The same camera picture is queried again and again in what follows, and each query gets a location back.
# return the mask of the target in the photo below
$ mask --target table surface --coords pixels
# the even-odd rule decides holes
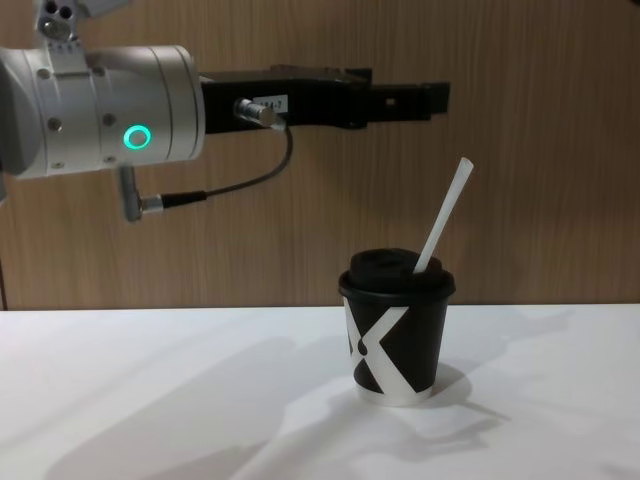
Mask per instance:
[[[640,479],[640,306],[451,307],[363,403],[340,308],[0,314],[7,480]]]

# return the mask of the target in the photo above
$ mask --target black cable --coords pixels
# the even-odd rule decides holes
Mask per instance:
[[[293,155],[293,135],[291,134],[291,130],[289,127],[284,129],[284,134],[287,137],[287,150],[284,154],[282,161],[278,164],[276,168],[271,170],[269,173],[265,173],[259,177],[256,177],[252,180],[247,180],[246,182],[237,183],[235,185],[230,185],[228,187],[217,188],[215,190],[209,190],[206,193],[206,198],[215,197],[217,195],[223,195],[225,193],[236,192],[238,190],[242,190],[244,188],[253,187],[254,185],[258,185],[259,183],[266,182],[271,180],[274,177],[277,177],[282,171],[289,166],[291,162],[291,157]]]

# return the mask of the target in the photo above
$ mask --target screw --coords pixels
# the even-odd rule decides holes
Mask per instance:
[[[51,40],[66,42],[71,38],[71,27],[64,22],[48,18],[42,23],[42,33]]]
[[[59,118],[50,118],[47,122],[47,127],[52,132],[59,132],[62,130],[62,121]]]
[[[115,115],[111,113],[107,113],[102,117],[102,123],[104,123],[107,127],[112,127],[116,123]]]

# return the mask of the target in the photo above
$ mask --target wood panel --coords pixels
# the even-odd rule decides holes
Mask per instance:
[[[0,19],[1,44],[27,44],[28,7]],[[350,254],[421,246],[461,155],[477,170],[438,249],[455,302],[638,301],[639,27],[628,0],[139,1],[85,27],[87,43],[179,43],[203,71],[450,80],[450,113],[297,128],[282,177],[135,226],[109,172],[9,181],[9,307],[335,304]],[[226,185],[283,148],[268,132],[211,137],[199,160],[145,169],[140,186]]]

